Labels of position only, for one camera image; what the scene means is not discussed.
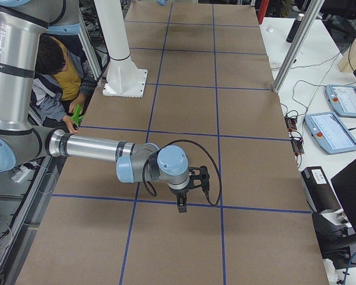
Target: white table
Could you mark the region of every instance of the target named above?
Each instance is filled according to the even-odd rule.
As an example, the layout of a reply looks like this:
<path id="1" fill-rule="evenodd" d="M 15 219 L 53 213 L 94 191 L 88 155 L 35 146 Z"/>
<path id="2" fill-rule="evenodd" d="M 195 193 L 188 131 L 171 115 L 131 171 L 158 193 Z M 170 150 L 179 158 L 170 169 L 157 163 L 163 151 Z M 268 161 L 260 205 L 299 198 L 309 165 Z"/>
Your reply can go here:
<path id="1" fill-rule="evenodd" d="M 260 25 L 266 53 L 269 56 L 273 76 L 276 77 L 279 68 L 284 61 L 290 43 L 286 42 L 294 19 L 286 18 L 265 18 Z M 292 67 L 314 65 L 333 58 L 339 53 L 339 49 L 333 42 L 329 33 L 320 20 L 316 20 L 309 31 Z M 279 91 L 281 103 L 288 107 L 288 110 L 297 110 L 299 114 L 305 113 L 305 108 L 292 99 L 293 88 L 298 80 L 308 81 L 314 85 L 327 84 L 350 84 L 356 86 L 356 78 L 350 73 L 341 73 L 337 63 L 342 58 L 339 54 L 334 59 L 319 66 L 292 69 L 284 81 Z M 308 114 L 331 111 L 326 98 L 324 87 L 314 87 L 306 83 L 298 83 L 295 88 L 294 98 L 302 104 L 309 106 Z M 297 128 L 304 138 L 304 154 L 299 170 L 309 166 L 322 166 L 328 179 L 335 176 L 348 163 L 356 159 L 356 151 L 342 154 L 327 155 L 311 137 L 310 132 L 302 126 L 304 116 L 298 118 Z M 352 128 L 356 126 L 356 119 L 342 118 L 343 123 Z M 356 138 L 356 130 L 351 131 Z M 349 270 L 351 275 L 347 278 L 347 284 L 356 285 L 356 268 Z M 343 278 L 342 270 L 338 270 L 339 278 Z"/>

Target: dark hair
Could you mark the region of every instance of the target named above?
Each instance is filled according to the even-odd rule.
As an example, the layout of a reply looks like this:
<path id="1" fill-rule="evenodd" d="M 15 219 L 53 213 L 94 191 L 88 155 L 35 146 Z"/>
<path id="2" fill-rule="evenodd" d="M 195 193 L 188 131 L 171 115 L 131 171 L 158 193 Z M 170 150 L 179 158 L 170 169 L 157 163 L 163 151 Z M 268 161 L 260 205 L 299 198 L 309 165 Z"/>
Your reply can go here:
<path id="1" fill-rule="evenodd" d="M 62 48 L 50 36 L 42 35 L 38 45 L 36 72 L 41 74 L 57 74 L 65 66 Z"/>

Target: green object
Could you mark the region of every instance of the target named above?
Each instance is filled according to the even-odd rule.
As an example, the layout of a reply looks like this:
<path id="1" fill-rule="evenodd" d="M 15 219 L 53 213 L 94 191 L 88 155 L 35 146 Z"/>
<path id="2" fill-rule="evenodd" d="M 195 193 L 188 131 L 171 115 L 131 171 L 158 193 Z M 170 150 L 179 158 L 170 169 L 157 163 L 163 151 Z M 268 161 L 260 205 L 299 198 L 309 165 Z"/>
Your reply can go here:
<path id="1" fill-rule="evenodd" d="M 74 122 L 74 124 L 76 124 L 76 126 L 79 126 L 79 124 L 81 123 L 82 119 L 84 118 L 84 115 L 80 116 L 81 110 L 82 110 L 81 105 L 76 105 L 75 112 L 71 116 L 71 120 Z"/>

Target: red object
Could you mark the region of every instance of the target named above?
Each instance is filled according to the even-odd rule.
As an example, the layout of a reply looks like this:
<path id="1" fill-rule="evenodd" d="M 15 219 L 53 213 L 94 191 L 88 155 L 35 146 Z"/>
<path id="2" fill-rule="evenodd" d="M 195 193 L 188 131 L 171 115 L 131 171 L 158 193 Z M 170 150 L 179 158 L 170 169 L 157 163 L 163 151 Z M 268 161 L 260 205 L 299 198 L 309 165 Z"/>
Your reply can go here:
<path id="1" fill-rule="evenodd" d="M 260 10 L 259 13 L 257 14 L 257 20 L 259 21 L 259 24 L 262 24 L 263 18 L 265 17 L 266 14 L 266 9 L 268 9 L 269 5 L 269 0 L 262 0 L 260 4 Z"/>

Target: tablet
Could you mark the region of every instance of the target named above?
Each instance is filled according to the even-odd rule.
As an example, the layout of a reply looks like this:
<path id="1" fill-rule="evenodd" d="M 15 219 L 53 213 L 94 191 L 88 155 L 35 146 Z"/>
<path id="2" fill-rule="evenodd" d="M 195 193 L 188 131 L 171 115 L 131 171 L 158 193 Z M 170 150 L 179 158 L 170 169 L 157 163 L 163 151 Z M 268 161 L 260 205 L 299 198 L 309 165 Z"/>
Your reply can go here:
<path id="1" fill-rule="evenodd" d="M 325 152 L 335 154 L 356 150 L 356 139 L 334 112 L 306 115 L 304 121 Z"/>
<path id="2" fill-rule="evenodd" d="M 326 94 L 339 116 L 356 118 L 356 86 L 327 85 Z"/>

